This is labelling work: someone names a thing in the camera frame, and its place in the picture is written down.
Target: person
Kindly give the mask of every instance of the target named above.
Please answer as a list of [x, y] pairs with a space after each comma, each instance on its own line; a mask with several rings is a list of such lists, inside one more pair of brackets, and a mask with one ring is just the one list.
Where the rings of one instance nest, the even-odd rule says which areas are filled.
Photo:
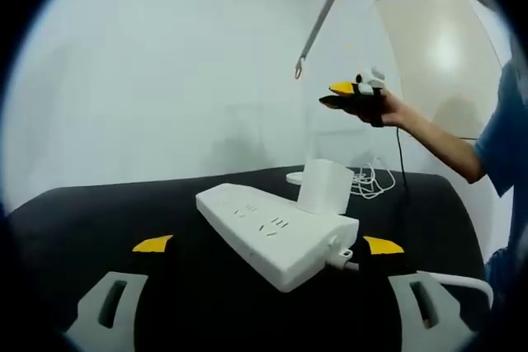
[[[488, 0], [479, 0], [489, 6]], [[388, 90], [382, 91], [384, 125], [398, 127], [411, 134], [448, 167], [473, 184], [488, 175], [497, 193], [502, 196], [514, 189], [511, 231], [507, 247], [495, 253], [486, 264], [487, 281], [496, 301], [505, 296], [512, 278], [521, 268], [523, 255], [520, 240], [528, 224], [528, 88], [525, 71], [515, 56], [503, 70], [498, 88], [497, 108], [476, 144], [457, 138], [438, 128]], [[369, 123], [368, 115], [352, 113]]]

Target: power strip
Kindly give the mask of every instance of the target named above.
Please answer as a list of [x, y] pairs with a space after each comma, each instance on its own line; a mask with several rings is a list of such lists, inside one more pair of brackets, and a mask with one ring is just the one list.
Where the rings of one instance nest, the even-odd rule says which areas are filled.
[[312, 214], [297, 203], [245, 185], [222, 184], [196, 196], [196, 207], [220, 236], [281, 292], [329, 263], [344, 266], [359, 222]]

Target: black cable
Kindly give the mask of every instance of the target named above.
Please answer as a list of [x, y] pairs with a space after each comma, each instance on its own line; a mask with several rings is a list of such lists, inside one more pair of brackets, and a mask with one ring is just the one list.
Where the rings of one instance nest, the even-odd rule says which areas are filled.
[[403, 166], [402, 143], [399, 141], [399, 128], [396, 128], [396, 139], [398, 140], [399, 163], [402, 166], [403, 185], [405, 186], [405, 192], [408, 194], [409, 187], [407, 184], [407, 176], [405, 175], [405, 167]]

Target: white wall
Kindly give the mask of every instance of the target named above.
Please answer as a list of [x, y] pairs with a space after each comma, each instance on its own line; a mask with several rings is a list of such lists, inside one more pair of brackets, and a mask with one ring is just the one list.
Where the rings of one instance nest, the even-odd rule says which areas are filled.
[[[375, 0], [336, 0], [323, 26], [303, 74], [304, 103], [309, 108], [312, 155], [359, 166], [372, 156], [382, 156], [399, 170], [399, 155], [394, 129], [372, 129], [346, 114], [318, 106], [315, 100], [326, 95], [330, 82], [350, 79], [359, 68], [375, 65], [387, 75], [388, 87], [402, 97], [398, 73], [389, 38], [373, 8]], [[324, 0], [303, 2], [306, 22], [311, 28]], [[469, 0], [493, 43], [501, 64], [510, 58], [507, 34], [500, 21], [474, 0]], [[479, 122], [485, 125], [487, 118]], [[438, 174], [455, 187], [473, 220], [484, 259], [507, 242], [511, 217], [511, 193], [499, 199], [488, 179], [468, 185], [461, 177], [436, 160], [412, 137], [403, 137], [403, 155], [407, 171]]]
[[4, 177], [48, 189], [304, 160], [296, 0], [49, 0], [16, 59]]

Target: blue sleeve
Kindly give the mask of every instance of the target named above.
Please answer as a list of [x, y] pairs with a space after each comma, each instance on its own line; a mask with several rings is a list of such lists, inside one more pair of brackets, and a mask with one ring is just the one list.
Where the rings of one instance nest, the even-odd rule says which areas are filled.
[[514, 148], [515, 125], [511, 122], [511, 100], [508, 95], [509, 73], [503, 73], [499, 87], [497, 109], [477, 140], [474, 150], [483, 164], [495, 190], [502, 196], [512, 186], [515, 176]]

